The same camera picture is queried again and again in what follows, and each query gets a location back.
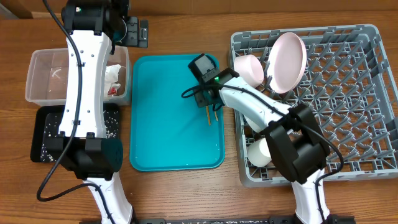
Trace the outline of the white cup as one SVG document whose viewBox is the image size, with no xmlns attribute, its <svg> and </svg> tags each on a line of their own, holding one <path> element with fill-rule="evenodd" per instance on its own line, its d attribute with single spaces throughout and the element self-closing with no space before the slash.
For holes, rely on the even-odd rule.
<svg viewBox="0 0 398 224">
<path fill-rule="evenodd" d="M 247 147 L 250 163 L 256 167 L 264 167 L 270 163 L 271 154 L 266 138 L 262 138 Z"/>
</svg>

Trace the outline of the small pink bowl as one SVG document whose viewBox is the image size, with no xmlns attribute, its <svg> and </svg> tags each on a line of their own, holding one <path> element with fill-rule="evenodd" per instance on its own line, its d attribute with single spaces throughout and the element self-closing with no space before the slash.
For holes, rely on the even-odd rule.
<svg viewBox="0 0 398 224">
<path fill-rule="evenodd" d="M 254 55 L 250 54 L 236 57 L 233 67 L 234 70 L 239 73 L 239 76 L 254 88 L 264 81 L 262 65 Z"/>
</svg>

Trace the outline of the red wrapper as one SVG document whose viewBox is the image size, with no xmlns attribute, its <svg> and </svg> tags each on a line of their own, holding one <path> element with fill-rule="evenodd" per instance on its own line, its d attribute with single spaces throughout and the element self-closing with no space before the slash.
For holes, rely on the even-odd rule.
<svg viewBox="0 0 398 224">
<path fill-rule="evenodd" d="M 111 87 L 108 91 L 108 96 L 114 96 L 118 94 L 118 90 L 115 87 Z"/>
</svg>

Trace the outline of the large pink plate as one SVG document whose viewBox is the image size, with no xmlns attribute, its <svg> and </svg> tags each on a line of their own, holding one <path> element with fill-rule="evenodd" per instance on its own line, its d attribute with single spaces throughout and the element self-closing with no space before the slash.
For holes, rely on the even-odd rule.
<svg viewBox="0 0 398 224">
<path fill-rule="evenodd" d="M 267 77 L 271 89 L 279 94 L 293 90 L 301 81 L 307 62 L 303 40 L 293 32 L 282 34 L 274 43 L 268 58 Z"/>
</svg>

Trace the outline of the grey bowl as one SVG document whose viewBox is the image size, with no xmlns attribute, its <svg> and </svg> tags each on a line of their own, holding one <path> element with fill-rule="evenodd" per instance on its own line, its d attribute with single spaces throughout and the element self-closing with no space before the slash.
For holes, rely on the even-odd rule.
<svg viewBox="0 0 398 224">
<path fill-rule="evenodd" d="M 244 119 L 246 120 L 247 124 L 251 127 L 251 129 L 256 133 L 260 133 L 261 131 L 267 128 L 267 125 L 264 123 L 263 117 L 261 117 L 260 123 L 252 121 L 246 115 L 244 115 Z"/>
</svg>

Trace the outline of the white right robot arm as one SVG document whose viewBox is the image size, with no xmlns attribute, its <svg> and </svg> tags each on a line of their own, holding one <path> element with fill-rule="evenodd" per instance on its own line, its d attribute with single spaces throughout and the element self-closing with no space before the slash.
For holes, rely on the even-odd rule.
<svg viewBox="0 0 398 224">
<path fill-rule="evenodd" d="M 278 172 L 291 182 L 295 219 L 301 223 L 326 223 L 330 214 L 322 179 L 330 147 L 311 111 L 303 104 L 279 103 L 248 85 L 234 70 L 191 70 L 199 84 L 193 95 L 199 105 L 221 103 L 250 119 L 264 135 L 266 149 Z"/>
</svg>

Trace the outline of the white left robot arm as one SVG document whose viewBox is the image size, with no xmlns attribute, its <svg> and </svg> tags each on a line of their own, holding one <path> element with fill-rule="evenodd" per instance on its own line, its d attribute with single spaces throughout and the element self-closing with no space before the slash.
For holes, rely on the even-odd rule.
<svg viewBox="0 0 398 224">
<path fill-rule="evenodd" d="M 137 223 L 119 171 L 123 144 L 107 138 L 104 120 L 106 64 L 116 46 L 147 47 L 139 38 L 129 1 L 68 1 L 57 24 L 68 44 L 68 83 L 58 134 L 45 140 L 56 164 L 72 171 L 88 187 L 101 223 Z"/>
</svg>

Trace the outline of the white napkin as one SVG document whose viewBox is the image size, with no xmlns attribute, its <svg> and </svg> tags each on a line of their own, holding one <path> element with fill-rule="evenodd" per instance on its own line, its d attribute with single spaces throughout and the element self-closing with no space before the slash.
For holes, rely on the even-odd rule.
<svg viewBox="0 0 398 224">
<path fill-rule="evenodd" d="M 106 67 L 104 78 L 104 96 L 108 96 L 108 91 L 111 87 L 115 87 L 117 90 L 120 88 L 121 84 L 118 83 L 120 69 L 121 66 L 119 64 Z"/>
</svg>

